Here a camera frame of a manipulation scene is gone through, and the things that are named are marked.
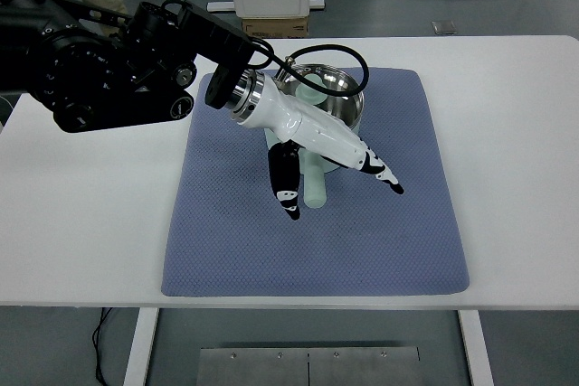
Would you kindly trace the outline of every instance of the white table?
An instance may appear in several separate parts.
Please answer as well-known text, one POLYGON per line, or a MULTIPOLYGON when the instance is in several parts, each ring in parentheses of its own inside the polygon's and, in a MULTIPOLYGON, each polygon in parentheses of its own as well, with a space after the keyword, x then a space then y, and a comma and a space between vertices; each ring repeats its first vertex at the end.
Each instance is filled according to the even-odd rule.
MULTIPOLYGON (((466 291, 165 297, 159 289, 166 236, 190 118, 68 135, 50 112, 23 97, 0 136, 0 303, 458 309, 465 315, 578 309, 579 42, 510 36, 273 45, 284 56, 322 42, 349 45, 371 66, 419 74, 469 268, 466 291)), ((335 52, 300 59, 306 61, 356 66, 335 52)), ((199 77, 214 69, 205 60, 197 66, 199 77)))

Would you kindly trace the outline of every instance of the light green cylinder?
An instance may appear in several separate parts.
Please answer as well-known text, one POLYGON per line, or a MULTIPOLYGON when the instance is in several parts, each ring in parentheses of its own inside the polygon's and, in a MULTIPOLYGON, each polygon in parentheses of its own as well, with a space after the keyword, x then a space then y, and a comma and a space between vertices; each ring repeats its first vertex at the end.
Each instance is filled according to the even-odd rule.
POLYGON ((321 208, 326 203, 326 178, 324 159, 308 150, 303 150, 304 159, 304 203, 309 208, 321 208))

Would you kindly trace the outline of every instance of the table leg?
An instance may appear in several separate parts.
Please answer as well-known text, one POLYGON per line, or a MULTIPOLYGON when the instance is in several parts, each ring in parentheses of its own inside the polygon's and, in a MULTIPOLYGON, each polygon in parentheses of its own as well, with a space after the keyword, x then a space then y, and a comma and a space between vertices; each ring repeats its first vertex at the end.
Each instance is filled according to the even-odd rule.
POLYGON ((480 325, 479 311, 459 311, 464 351, 469 363, 472 386, 493 386, 485 337, 480 325))
POLYGON ((124 386, 144 386, 147 381, 148 362, 153 350, 158 315, 158 307, 141 307, 138 310, 124 386))

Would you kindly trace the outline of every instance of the black cable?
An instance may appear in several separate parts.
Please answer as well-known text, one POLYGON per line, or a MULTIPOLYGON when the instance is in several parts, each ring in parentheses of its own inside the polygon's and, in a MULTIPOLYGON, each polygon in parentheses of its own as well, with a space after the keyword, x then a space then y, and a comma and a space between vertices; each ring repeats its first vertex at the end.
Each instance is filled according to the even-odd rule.
POLYGON ((269 49, 264 48, 264 45, 267 44, 266 42, 264 42, 263 40, 260 40, 259 42, 257 42, 255 40, 256 39, 252 39, 252 42, 253 42, 252 46, 256 52, 259 52, 259 53, 267 56, 268 60, 274 61, 275 63, 280 65, 281 70, 286 71, 294 79, 305 84, 306 86, 309 86, 310 88, 316 90, 317 92, 321 92, 323 94, 327 94, 327 95, 330 95, 332 97, 352 97, 352 96, 362 92, 362 90, 364 90, 365 86, 368 84, 368 80, 370 79, 370 70, 368 68, 368 64, 365 62, 365 59, 362 57, 362 55, 360 53, 356 52, 354 49, 346 47, 345 45, 339 45, 339 44, 312 45, 310 47, 300 49, 300 50, 298 50, 290 55, 290 58, 296 59, 297 57, 301 56, 302 54, 306 54, 306 53, 323 52, 323 51, 333 50, 333 51, 337 51, 337 52, 345 52, 345 53, 353 56, 354 58, 356 58, 356 60, 360 63, 360 66, 362 67, 363 79, 360 82, 360 84, 357 87, 355 87, 354 89, 341 90, 340 91, 340 90, 333 90, 333 89, 324 88, 322 86, 319 86, 317 83, 314 83, 313 81, 306 79, 301 74, 299 74, 294 69, 292 69, 285 61, 283 61, 278 56, 276 56, 275 53, 273 52, 273 50, 269 50, 269 49))
MULTIPOLYGON (((262 38, 256 38, 255 36, 250 36, 249 37, 250 40, 254 43, 254 44, 259 44, 260 47, 264 48, 265 50, 267 50, 269 53, 273 53, 273 47, 271 46, 271 44, 269 44, 267 41, 263 40, 262 38)), ((271 58, 270 55, 265 54, 266 56, 266 60, 258 65, 251 65, 248 64, 247 68, 251 68, 252 70, 263 70, 264 68, 267 68, 268 65, 271 64, 271 62, 273 61, 273 59, 271 58)))
POLYGON ((181 5, 188 7, 190 4, 186 0, 166 0, 161 4, 161 8, 166 9, 168 5, 181 5))
POLYGON ((107 317, 109 316, 110 311, 112 311, 112 310, 113 310, 112 307, 101 308, 99 325, 92 333, 92 345, 94 346, 94 351, 97 354, 97 364, 96 364, 94 376, 97 379, 97 381, 100 384, 102 384, 103 386, 107 386, 107 382, 105 381, 105 378, 102 375, 102 370, 100 368, 100 350, 99 350, 100 329, 101 329, 102 325, 104 324, 105 320, 107 319, 107 317))

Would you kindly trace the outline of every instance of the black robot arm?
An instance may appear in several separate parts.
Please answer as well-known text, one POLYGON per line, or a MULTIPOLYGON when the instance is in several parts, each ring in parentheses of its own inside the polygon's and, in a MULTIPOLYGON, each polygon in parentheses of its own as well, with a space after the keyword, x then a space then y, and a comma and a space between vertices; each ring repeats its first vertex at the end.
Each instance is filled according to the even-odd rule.
POLYGON ((197 54, 218 63, 205 101, 221 108, 255 52, 247 35, 182 1, 142 3, 134 17, 72 0, 0 2, 0 92, 30 92, 68 132, 185 117, 197 54), (99 36, 81 19, 119 33, 99 36))

